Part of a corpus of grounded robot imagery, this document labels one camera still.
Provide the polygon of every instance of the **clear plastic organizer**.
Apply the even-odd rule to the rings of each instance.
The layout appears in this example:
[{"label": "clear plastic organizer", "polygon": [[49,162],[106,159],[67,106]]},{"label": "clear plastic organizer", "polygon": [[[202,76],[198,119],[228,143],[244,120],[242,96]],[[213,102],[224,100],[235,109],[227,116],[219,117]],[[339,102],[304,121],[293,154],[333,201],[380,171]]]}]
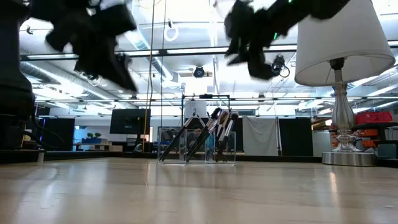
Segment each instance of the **clear plastic organizer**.
[{"label": "clear plastic organizer", "polygon": [[225,142],[226,145],[220,147],[216,144],[214,133],[201,136],[200,129],[160,128],[157,142],[158,162],[161,164],[235,164],[236,133],[231,131]]}]

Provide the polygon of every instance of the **lamp stand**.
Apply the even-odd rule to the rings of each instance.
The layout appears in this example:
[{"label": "lamp stand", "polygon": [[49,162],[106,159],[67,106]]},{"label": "lamp stand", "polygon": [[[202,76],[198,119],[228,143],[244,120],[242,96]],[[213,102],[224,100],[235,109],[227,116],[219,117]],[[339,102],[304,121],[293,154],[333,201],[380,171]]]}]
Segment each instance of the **lamp stand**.
[{"label": "lamp stand", "polygon": [[363,153],[354,146],[355,136],[351,128],[355,125],[355,114],[347,99],[347,83],[343,81],[342,68],[344,58],[330,60],[330,67],[335,71],[335,107],[331,120],[337,126],[338,146],[331,152],[322,154],[322,162],[331,165],[375,166],[376,156],[373,153]]}]

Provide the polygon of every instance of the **wooden floor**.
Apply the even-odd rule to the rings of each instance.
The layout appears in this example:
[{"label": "wooden floor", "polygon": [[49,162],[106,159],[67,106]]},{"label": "wooden floor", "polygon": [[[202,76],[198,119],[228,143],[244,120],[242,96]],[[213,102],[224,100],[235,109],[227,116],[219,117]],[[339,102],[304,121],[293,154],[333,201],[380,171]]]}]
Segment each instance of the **wooden floor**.
[{"label": "wooden floor", "polygon": [[0,166],[0,223],[398,223],[398,169],[127,158]]}]

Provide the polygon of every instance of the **table lamp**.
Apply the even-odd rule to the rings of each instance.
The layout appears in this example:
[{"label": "table lamp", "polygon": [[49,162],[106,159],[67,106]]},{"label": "table lamp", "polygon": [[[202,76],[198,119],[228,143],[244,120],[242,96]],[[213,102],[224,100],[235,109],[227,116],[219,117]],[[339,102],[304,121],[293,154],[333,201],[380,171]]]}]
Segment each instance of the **table lamp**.
[{"label": "table lamp", "polygon": [[307,86],[333,86],[332,122],[338,146],[322,154],[326,164],[371,166],[375,155],[353,145],[354,113],[347,100],[347,83],[380,75],[395,58],[371,0],[351,0],[325,21],[308,17],[298,24],[295,81]]}]

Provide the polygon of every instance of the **white lampshade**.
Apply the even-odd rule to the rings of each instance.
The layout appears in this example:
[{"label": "white lampshade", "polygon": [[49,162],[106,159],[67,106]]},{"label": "white lampshade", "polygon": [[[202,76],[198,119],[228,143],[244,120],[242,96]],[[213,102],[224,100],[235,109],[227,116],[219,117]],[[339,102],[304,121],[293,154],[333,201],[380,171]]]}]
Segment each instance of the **white lampshade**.
[{"label": "white lampshade", "polygon": [[341,57],[344,82],[380,75],[395,63],[371,0],[351,0],[329,20],[308,17],[298,24],[297,83],[333,85],[328,61]]}]

